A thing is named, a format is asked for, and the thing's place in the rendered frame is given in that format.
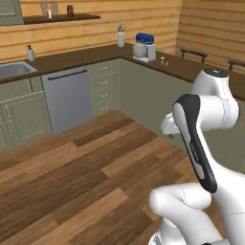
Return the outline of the grey-green drawer stack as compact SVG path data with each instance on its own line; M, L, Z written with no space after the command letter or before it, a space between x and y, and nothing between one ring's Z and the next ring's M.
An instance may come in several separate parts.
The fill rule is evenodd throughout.
M92 112L97 117L115 109L116 68L115 60L107 60L89 66Z

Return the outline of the white soap dispenser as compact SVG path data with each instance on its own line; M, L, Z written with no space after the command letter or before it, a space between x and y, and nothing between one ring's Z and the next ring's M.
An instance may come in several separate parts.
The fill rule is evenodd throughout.
M31 45L27 45L27 51L28 51L28 60L34 61L35 60L35 54L34 54L34 51L33 51Z

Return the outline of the grey-green base cupboards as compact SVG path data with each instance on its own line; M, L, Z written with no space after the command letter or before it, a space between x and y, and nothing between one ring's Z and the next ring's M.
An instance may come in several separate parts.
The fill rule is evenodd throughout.
M41 77L0 84L0 152L51 133Z

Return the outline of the grey-green counter cabinet run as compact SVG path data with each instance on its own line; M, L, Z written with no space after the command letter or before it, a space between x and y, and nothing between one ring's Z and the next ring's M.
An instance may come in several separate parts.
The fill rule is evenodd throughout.
M122 112L173 145L186 150L179 134L170 139L162 133L161 123L171 112L176 100L190 92L191 84L128 60L122 59L120 64ZM216 129L204 135L213 158L219 164L245 172L245 101L239 100L238 103L241 114L233 128Z

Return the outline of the steel sink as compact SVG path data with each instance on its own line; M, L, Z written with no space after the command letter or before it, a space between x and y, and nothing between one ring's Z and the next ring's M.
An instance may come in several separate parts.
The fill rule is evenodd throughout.
M25 61L0 64L0 78L16 77L36 72L36 69Z

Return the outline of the white vase with flowers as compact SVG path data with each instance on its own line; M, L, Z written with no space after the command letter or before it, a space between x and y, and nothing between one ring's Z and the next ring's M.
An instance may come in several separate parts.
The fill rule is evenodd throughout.
M125 23L121 23L118 26L118 46L119 47L123 47L124 46L124 31L126 28L126 24Z

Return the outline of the blue and white stand mixer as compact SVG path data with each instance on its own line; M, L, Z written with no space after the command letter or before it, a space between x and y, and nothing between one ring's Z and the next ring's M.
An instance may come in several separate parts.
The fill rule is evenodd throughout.
M149 33L137 33L136 43L133 45L133 57L143 62L156 59L154 36Z

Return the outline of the grey-green wall cupboard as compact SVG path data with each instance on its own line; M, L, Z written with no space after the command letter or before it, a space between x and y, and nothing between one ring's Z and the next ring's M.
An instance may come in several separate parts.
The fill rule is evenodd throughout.
M19 0L0 0L0 26L23 25Z

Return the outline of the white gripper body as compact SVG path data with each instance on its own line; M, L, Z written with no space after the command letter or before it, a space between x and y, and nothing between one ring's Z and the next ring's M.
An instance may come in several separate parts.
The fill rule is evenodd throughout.
M166 135L179 133L178 126L175 124L172 114L167 114L161 123L161 130Z

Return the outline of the steel dishwasher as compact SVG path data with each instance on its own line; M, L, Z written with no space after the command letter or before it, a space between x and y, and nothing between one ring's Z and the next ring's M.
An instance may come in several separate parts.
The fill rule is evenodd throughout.
M44 75L42 82L54 134L92 120L92 95L87 66Z

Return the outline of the dark wooden wall shelf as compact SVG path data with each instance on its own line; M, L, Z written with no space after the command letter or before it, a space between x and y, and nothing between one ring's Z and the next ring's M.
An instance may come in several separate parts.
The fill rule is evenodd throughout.
M79 21L79 20L91 20L91 19L100 19L98 15L89 14L89 13L79 13L75 16L68 15L56 15L52 18L48 18L47 16L28 16L24 17L25 25L33 25L33 24L43 24L43 23L55 23L55 22L66 22L66 21Z

